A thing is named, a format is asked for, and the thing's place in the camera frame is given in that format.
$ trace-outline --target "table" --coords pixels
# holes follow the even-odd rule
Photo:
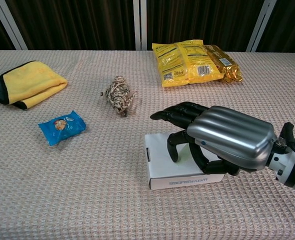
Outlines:
[[[31,60],[68,80],[28,110],[0,104],[0,239],[295,239],[295,190],[268,169],[152,191],[144,135],[179,129],[149,116],[191,101],[295,126],[295,53],[229,52],[244,81],[162,88],[151,51],[1,51],[0,74]],[[124,76],[120,117],[100,96]],[[87,130],[49,147],[38,123],[75,110]]]

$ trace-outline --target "rope bundle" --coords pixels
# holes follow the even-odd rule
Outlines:
[[[128,107],[132,104],[137,92],[130,96],[129,86],[123,76],[117,76],[104,91],[104,95],[118,114],[128,116]]]

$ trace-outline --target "yellow towel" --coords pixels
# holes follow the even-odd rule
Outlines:
[[[67,86],[65,78],[40,61],[30,61],[0,76],[0,103],[29,109]]]

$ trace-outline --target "gold wrapped snack bar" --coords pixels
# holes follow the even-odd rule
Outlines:
[[[216,45],[204,45],[204,47],[219,72],[224,74],[220,82],[231,83],[243,80],[239,65],[229,55]]]

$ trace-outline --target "barcode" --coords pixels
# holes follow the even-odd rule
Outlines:
[[[198,66],[197,67],[198,75],[204,76],[210,74],[210,66]]]
[[[220,58],[219,59],[221,61],[221,63],[224,64],[224,66],[231,66],[232,63],[229,62],[229,60],[227,60],[226,58]]]
[[[164,80],[170,80],[170,79],[173,79],[173,76],[172,76],[172,72],[170,73],[167,73],[163,76]]]

